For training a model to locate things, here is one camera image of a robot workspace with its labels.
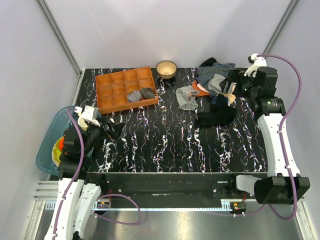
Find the grey striped underwear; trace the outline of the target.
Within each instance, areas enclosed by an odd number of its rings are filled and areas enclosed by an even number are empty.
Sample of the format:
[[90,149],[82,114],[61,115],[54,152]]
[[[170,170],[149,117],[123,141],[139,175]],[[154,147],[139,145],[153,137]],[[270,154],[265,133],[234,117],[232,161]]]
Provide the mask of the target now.
[[198,108],[196,96],[200,93],[191,85],[183,86],[176,90],[176,99],[180,110],[195,111]]

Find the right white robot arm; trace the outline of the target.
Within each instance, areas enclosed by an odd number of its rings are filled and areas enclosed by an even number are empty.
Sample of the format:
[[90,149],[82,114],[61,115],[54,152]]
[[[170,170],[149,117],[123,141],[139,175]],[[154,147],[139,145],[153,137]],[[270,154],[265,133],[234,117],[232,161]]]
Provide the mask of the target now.
[[238,174],[229,180],[227,192],[232,198],[247,192],[263,205],[293,205],[311,186],[309,178],[301,176],[292,155],[287,112],[283,100],[275,95],[277,79],[277,70],[268,66],[250,74],[244,68],[234,68],[226,78],[225,91],[250,100],[267,156],[267,177]]

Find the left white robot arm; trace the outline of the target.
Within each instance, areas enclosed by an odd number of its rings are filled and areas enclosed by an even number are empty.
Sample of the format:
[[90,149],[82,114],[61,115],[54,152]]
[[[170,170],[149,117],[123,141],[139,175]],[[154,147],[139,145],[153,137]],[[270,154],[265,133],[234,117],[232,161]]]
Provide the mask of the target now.
[[46,240],[83,239],[96,200],[108,193],[106,178],[88,172],[92,161],[88,154],[104,140],[119,139],[124,127],[100,117],[98,124],[88,123],[86,130],[75,124],[64,131],[58,194]]

